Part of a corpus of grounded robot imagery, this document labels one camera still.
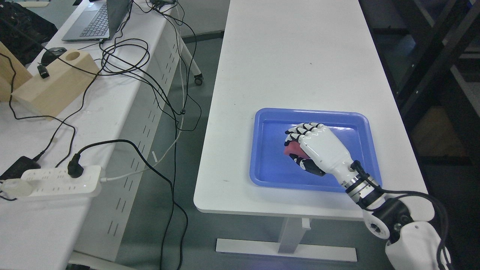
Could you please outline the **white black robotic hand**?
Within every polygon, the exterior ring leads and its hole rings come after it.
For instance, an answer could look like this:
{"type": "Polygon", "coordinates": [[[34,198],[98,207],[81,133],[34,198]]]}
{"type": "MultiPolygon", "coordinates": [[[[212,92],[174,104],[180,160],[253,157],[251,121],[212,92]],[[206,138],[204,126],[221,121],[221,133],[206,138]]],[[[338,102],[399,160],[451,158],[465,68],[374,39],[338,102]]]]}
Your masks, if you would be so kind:
{"type": "Polygon", "coordinates": [[[330,130],[320,123],[301,123],[286,130],[284,145],[298,143],[307,156],[290,153],[290,158],[303,170],[324,176],[332,174],[345,189],[353,184],[357,173],[351,169],[353,159],[350,152],[330,130]]]}

